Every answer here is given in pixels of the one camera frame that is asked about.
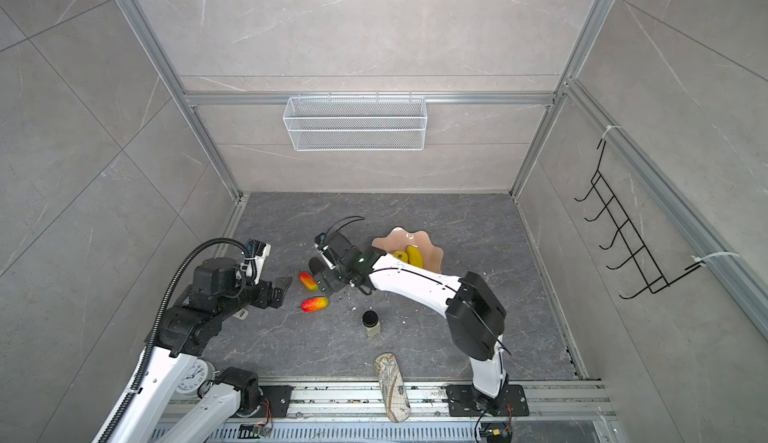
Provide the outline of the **red yellow fake mango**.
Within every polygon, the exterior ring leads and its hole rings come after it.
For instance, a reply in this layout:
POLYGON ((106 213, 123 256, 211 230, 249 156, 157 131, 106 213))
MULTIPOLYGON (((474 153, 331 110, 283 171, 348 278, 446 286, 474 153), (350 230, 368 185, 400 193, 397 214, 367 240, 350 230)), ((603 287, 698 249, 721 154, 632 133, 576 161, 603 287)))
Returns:
POLYGON ((318 284, 316 283, 313 276, 308 272, 301 272, 298 275, 299 281, 302 283, 305 289, 307 289, 310 292, 315 292, 319 289, 318 284))

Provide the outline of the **red yellow fake pear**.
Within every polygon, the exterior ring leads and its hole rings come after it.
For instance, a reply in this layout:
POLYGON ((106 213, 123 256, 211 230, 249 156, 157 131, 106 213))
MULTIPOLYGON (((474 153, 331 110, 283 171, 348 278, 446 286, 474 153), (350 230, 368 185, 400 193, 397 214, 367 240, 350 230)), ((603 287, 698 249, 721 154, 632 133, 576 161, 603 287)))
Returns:
POLYGON ((305 299, 301 303, 301 310, 305 313, 312 313, 327 308, 329 300, 326 297, 313 297, 305 299))

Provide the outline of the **small yellow green fruit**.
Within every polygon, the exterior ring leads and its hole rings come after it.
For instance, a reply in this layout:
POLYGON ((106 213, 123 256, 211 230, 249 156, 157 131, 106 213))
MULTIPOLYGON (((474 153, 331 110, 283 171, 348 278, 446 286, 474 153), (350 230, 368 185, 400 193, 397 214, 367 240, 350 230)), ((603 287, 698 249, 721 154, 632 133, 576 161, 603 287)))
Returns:
POLYGON ((410 263, 410 257, 406 251, 396 251, 393 253, 393 256, 403 263, 410 263))

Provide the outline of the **yellow fake lemon fruit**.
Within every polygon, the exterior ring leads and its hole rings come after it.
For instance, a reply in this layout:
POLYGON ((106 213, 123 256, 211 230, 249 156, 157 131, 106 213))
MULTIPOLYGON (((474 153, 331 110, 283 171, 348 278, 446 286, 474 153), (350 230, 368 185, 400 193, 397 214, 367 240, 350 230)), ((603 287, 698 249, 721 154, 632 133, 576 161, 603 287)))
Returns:
POLYGON ((424 260, 420 250, 413 245, 406 247, 406 254, 408 257, 408 263, 417 268, 424 268, 424 260))

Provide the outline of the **dark fake avocado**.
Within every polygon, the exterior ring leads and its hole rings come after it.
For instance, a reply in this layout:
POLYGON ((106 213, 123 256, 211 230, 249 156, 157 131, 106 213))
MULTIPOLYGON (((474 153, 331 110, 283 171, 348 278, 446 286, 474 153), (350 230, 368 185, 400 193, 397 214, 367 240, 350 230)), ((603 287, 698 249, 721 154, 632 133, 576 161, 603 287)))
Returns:
POLYGON ((309 260, 308 266, 309 266, 309 269, 310 269, 310 273, 313 276, 322 274, 327 269, 326 264, 319 257, 312 257, 309 260))

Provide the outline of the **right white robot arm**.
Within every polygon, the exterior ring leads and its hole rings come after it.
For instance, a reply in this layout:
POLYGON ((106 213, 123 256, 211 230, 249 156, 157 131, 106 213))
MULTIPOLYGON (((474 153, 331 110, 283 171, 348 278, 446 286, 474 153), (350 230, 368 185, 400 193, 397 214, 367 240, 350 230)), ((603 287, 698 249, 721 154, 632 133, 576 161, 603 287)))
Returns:
POLYGON ((446 320, 454 345, 470 359, 476 398, 499 398, 508 381, 502 353, 507 312, 484 279, 473 272, 450 276, 404 263, 376 248, 309 260, 319 290, 332 294, 351 286, 364 294, 394 293, 428 307, 446 320))

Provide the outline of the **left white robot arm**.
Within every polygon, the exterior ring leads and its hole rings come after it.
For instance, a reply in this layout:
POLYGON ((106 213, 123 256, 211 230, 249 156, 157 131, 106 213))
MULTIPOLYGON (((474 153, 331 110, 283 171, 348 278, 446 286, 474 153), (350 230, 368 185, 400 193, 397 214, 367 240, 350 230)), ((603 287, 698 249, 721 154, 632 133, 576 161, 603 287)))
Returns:
POLYGON ((199 265, 186 298, 165 296, 134 375, 97 433, 98 442, 147 442, 172 396, 187 390, 201 398, 163 436, 164 442, 204 442, 227 419, 261 417, 261 435, 288 413, 292 387, 261 387, 256 373, 235 367, 199 375, 201 355, 223 323, 249 306, 279 308, 292 280, 258 279, 260 258, 241 265, 212 258, 199 265))

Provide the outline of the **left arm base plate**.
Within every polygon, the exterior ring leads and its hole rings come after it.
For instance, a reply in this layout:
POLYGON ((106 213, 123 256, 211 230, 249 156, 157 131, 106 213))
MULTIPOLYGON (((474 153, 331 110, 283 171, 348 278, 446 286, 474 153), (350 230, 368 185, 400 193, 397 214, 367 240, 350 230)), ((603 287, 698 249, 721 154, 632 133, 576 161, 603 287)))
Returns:
POLYGON ((253 417, 264 421, 269 410, 272 418, 286 418, 293 389, 290 385, 261 385, 261 403, 253 417))

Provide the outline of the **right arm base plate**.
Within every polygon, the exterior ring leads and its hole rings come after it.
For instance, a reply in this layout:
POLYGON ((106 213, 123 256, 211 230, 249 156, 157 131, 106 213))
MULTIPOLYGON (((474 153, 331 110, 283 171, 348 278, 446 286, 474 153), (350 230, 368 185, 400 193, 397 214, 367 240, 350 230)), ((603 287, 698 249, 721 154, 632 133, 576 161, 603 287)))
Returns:
POLYGON ((449 414, 454 417, 490 416, 527 417, 530 410, 521 385, 504 383, 499 394, 491 398, 472 385, 448 385, 445 387, 449 414))

